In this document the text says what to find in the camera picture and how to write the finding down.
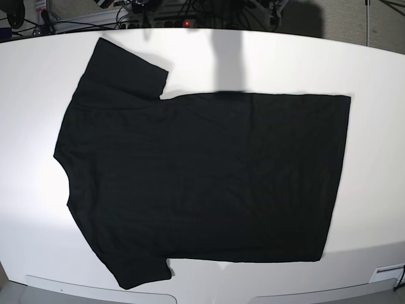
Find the black printed T-shirt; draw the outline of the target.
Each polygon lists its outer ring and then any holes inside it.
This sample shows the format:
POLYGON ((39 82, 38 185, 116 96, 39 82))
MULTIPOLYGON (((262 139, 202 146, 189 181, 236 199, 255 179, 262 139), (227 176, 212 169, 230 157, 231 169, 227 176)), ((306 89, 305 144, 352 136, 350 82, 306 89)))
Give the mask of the black printed T-shirt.
POLYGON ((54 158, 69 211, 123 289, 168 259, 317 262, 351 99, 212 92, 161 99, 168 72, 99 39, 54 158))

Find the black power strip red light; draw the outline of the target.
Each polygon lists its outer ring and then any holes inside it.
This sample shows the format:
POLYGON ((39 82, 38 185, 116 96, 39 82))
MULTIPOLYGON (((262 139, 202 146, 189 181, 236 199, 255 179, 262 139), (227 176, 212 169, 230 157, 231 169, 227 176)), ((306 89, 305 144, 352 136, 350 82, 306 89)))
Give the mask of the black power strip red light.
POLYGON ((143 28, 191 28, 191 20, 151 20, 148 24, 140 20, 125 20, 119 23, 118 29, 143 29, 143 28))

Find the thin metal pole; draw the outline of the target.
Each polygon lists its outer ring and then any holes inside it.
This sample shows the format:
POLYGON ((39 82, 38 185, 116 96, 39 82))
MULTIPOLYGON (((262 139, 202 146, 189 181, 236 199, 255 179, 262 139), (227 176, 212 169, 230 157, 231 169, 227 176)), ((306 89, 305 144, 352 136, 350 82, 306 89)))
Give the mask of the thin metal pole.
POLYGON ((364 1, 366 6, 366 46, 370 45, 370 0, 364 1))

